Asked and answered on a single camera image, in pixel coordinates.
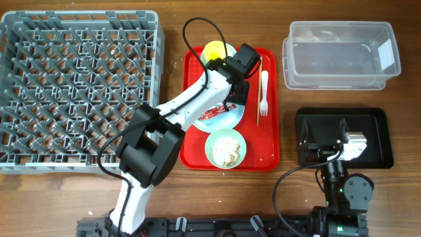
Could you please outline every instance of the fork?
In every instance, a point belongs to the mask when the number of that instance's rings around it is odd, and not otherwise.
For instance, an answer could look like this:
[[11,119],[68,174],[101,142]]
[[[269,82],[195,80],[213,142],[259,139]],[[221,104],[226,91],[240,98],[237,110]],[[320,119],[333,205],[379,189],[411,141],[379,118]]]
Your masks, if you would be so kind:
[[268,81],[269,73],[268,71],[262,72],[262,101],[260,102],[260,115],[268,116],[268,101],[266,100],[266,95],[268,93]]

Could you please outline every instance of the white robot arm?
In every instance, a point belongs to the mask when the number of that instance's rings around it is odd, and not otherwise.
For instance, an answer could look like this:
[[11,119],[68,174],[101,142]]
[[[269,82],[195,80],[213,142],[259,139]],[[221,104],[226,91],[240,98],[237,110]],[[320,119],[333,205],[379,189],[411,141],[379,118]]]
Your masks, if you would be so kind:
[[[204,112],[226,99],[231,90],[231,84],[226,81],[226,78],[223,75],[215,70],[208,70],[208,74],[208,89],[201,93],[200,96],[194,99],[189,105],[180,109],[176,114],[169,116],[167,118],[168,121],[172,124],[180,124],[182,129],[186,131]],[[204,83],[205,73],[202,74],[194,85],[190,86],[179,96],[165,104],[159,105],[157,109],[161,110],[160,114],[165,115],[171,112],[173,108],[176,108],[184,103],[184,101],[187,101],[202,88]],[[153,185],[142,188],[140,182],[130,173],[127,172],[125,174],[122,172],[122,176],[130,180],[133,188],[124,212],[121,231],[132,234],[140,227],[145,219],[146,203],[153,190]],[[117,206],[110,216],[113,223],[118,223],[120,219],[123,203],[126,199],[127,188],[127,183],[123,182]]]

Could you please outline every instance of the food in bowl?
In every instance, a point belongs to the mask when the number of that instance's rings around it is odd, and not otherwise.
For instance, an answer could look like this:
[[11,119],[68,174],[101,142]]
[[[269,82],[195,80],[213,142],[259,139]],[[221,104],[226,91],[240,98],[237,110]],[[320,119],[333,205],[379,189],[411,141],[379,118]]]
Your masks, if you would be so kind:
[[221,167],[230,167],[239,158],[240,145],[232,137],[221,137],[212,146],[212,159]]

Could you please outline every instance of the table surface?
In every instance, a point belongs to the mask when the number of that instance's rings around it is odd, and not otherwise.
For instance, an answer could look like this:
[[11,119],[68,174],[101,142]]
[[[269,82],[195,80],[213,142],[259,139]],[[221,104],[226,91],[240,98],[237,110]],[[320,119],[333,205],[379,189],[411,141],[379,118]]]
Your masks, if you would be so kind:
[[[272,172],[191,171],[177,162],[155,188],[149,217],[274,217],[275,181],[297,166],[295,112],[300,107],[380,107],[389,122],[395,166],[362,172],[375,183],[368,223],[371,236],[421,235],[421,4],[415,1],[165,1],[18,0],[2,1],[1,14],[23,10],[127,10],[158,13],[165,32],[161,102],[182,91],[184,22],[194,16],[215,21],[227,42],[266,47],[278,58],[282,155]],[[282,41],[295,20],[387,21],[393,26],[402,73],[376,92],[288,90],[282,74]],[[218,40],[206,24],[189,26],[192,45]],[[0,176],[0,236],[74,236],[76,221],[104,217],[115,207],[121,181],[105,175],[46,174]],[[282,213],[306,214],[324,205],[313,171],[297,172],[278,190]]]

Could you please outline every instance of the gray dish rack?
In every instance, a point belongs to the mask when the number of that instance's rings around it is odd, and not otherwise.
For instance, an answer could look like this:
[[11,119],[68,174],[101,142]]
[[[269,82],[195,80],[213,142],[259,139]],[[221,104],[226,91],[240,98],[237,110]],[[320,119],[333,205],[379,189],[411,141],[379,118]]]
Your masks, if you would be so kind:
[[[140,103],[159,104],[163,65],[164,32],[153,11],[5,14],[0,174],[101,173],[103,142]],[[118,141],[102,156],[112,172]]]

